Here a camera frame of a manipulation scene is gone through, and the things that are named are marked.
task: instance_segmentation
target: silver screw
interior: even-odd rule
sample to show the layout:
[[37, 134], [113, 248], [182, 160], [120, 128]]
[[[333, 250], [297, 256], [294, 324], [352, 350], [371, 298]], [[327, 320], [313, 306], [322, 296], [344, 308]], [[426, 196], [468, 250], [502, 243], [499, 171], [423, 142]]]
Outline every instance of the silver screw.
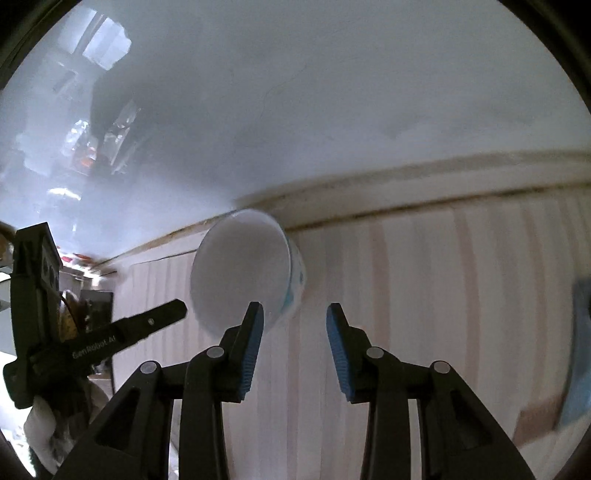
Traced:
[[149, 362], [144, 362], [142, 366], [139, 368], [139, 371], [143, 374], [149, 375], [153, 374], [156, 371], [156, 362], [150, 360]]
[[452, 368], [449, 366], [449, 364], [447, 362], [439, 360], [439, 361], [435, 362], [435, 364], [433, 365], [433, 369], [438, 374], [448, 374]]
[[371, 346], [365, 352], [370, 358], [382, 358], [384, 356], [384, 351], [378, 346]]
[[222, 347], [213, 346], [207, 351], [207, 356], [209, 358], [220, 358], [221, 356], [223, 356], [224, 353], [225, 352], [223, 351]]

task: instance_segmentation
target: glossy white surface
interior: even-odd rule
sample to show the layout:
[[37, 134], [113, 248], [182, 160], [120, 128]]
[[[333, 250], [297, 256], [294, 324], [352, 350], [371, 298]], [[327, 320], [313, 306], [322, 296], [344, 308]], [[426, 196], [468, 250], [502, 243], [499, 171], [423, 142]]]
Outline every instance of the glossy white surface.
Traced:
[[0, 219], [106, 258], [295, 181], [591, 148], [566, 74], [495, 0], [83, 1], [0, 119]]

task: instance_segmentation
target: blue object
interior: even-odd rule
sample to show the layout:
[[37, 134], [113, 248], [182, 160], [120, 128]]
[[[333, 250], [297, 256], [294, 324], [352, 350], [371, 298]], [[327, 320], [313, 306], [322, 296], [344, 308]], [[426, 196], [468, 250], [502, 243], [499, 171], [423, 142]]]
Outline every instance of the blue object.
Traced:
[[242, 400], [244, 400], [246, 394], [251, 390], [252, 377], [255, 373], [256, 358], [258, 356], [259, 347], [261, 346], [262, 331], [264, 327], [263, 318], [263, 309], [260, 307], [256, 312], [251, 334], [248, 338], [248, 344], [242, 360], [241, 382], [240, 387], [238, 388]]
[[340, 390], [347, 397], [347, 401], [353, 400], [353, 382], [351, 381], [351, 368], [349, 358], [345, 350], [343, 334], [329, 308], [326, 312], [326, 333], [329, 337], [330, 350], [335, 362], [336, 374], [339, 379]]
[[591, 408], [591, 280], [578, 281], [573, 287], [573, 347], [569, 383], [557, 429], [581, 418]]

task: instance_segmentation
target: white cup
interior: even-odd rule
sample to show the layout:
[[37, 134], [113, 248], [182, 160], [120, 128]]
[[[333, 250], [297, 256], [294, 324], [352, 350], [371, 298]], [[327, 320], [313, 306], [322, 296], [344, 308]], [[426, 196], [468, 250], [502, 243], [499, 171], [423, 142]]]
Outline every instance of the white cup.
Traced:
[[199, 325], [221, 338], [242, 322], [251, 301], [263, 305], [265, 330], [289, 319], [305, 284], [300, 252], [277, 221], [258, 210], [240, 210], [203, 238], [191, 271], [191, 300]]

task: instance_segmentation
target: ribbed blue pad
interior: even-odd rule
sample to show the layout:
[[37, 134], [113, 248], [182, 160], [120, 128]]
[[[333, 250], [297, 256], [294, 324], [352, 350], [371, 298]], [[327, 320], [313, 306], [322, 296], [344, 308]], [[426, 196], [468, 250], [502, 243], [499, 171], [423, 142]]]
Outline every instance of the ribbed blue pad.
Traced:
[[242, 360], [242, 376], [238, 393], [241, 400], [244, 400], [247, 392], [250, 391], [252, 385], [252, 377], [255, 374], [256, 358], [258, 356], [259, 347], [261, 346], [262, 330], [264, 326], [263, 311], [259, 309], [255, 316], [254, 324], [252, 325], [251, 336], [248, 339], [248, 346], [244, 353]]
[[349, 359], [345, 352], [341, 332], [336, 325], [335, 318], [330, 309], [326, 312], [326, 333], [329, 337], [330, 350], [333, 354], [340, 390], [345, 394], [347, 400], [351, 401], [353, 398], [353, 385], [351, 382]]

